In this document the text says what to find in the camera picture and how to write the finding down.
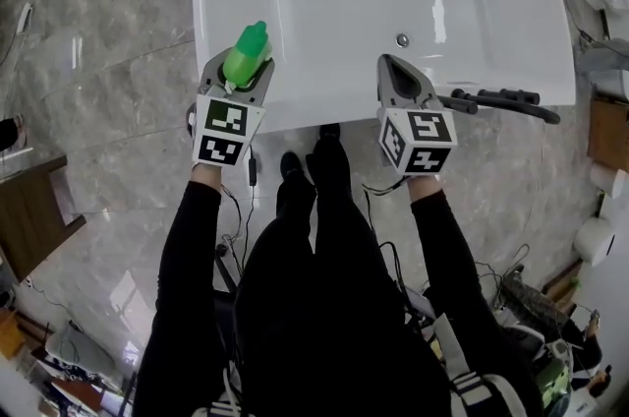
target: green bottle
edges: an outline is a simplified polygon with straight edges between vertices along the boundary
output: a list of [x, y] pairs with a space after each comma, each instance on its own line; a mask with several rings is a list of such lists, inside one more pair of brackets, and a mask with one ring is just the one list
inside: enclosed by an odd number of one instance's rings
[[246, 26], [223, 64], [225, 80], [234, 87], [246, 87], [270, 53], [266, 23], [260, 21], [254, 26]]

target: marble floor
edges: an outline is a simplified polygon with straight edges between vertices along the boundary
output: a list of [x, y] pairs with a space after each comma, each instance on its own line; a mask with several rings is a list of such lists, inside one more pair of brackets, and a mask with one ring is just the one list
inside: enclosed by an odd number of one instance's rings
[[[191, 168], [184, 115], [198, 84], [192, 0], [0, 0], [0, 52], [27, 1], [34, 4], [31, 23], [0, 67], [0, 96], [4, 115], [25, 114], [34, 151], [3, 172], [66, 154], [68, 167], [57, 178], [67, 193], [64, 208], [87, 219], [33, 272], [32, 282], [114, 356], [133, 361], [150, 332], [161, 250]], [[567, 2], [574, 21], [600, 37], [597, 15], [582, 0]], [[577, 104], [558, 109], [558, 127], [508, 112], [455, 114], [461, 144], [443, 180], [478, 260], [504, 271], [528, 243], [528, 279], [539, 283], [574, 258], [573, 236], [596, 204], [586, 158], [589, 97], [588, 83], [579, 80]], [[252, 239], [274, 216], [281, 153], [306, 153], [315, 132], [254, 141], [261, 172]], [[377, 132], [375, 120], [343, 125], [361, 209], [361, 183], [384, 187], [396, 180], [381, 166]], [[225, 176], [248, 214], [245, 170]], [[374, 200], [373, 219], [378, 238], [397, 245], [407, 284], [419, 288], [427, 274], [408, 203], [404, 189]], [[237, 220], [225, 199], [219, 236], [233, 234]], [[239, 253], [243, 245], [241, 234]], [[484, 285], [490, 293], [491, 279]], [[25, 285], [18, 299], [40, 321], [59, 327], [67, 318]]]

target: green bottle cap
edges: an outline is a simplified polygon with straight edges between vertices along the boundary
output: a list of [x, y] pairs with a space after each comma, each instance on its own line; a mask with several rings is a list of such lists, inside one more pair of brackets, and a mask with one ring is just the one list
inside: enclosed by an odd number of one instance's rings
[[236, 49], [248, 57], [259, 57], [266, 44], [268, 34], [266, 33], [266, 22], [259, 21], [254, 26], [246, 26], [241, 34]]

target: black sleeve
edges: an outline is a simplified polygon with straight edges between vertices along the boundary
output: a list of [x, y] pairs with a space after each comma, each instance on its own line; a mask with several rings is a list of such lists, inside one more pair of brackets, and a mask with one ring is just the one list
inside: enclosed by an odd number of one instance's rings
[[190, 182], [159, 269], [152, 333], [138, 376], [135, 416], [192, 416], [223, 391], [226, 358], [214, 320], [212, 277], [220, 194]]
[[456, 315], [466, 290], [482, 299], [481, 284], [468, 243], [443, 191], [411, 205], [429, 273], [430, 301], [438, 314]]
[[430, 302], [445, 314], [471, 370], [504, 377], [518, 392], [529, 417], [543, 416], [542, 396], [530, 364], [502, 332], [483, 297], [468, 243], [445, 194], [412, 204], [430, 279]]
[[578, 356], [575, 363], [575, 370], [593, 370], [602, 362], [602, 351], [600, 350], [597, 336], [586, 338], [583, 342], [583, 351], [576, 351], [575, 357]]

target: green object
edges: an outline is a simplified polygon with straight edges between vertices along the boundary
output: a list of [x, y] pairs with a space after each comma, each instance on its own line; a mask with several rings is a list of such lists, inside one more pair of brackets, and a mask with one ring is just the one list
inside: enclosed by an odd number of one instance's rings
[[559, 396], [570, 392], [570, 371], [563, 362], [553, 359], [536, 376], [542, 393], [543, 407], [548, 408]]
[[266, 23], [245, 27], [223, 64], [225, 80], [235, 87], [246, 87], [270, 52]]

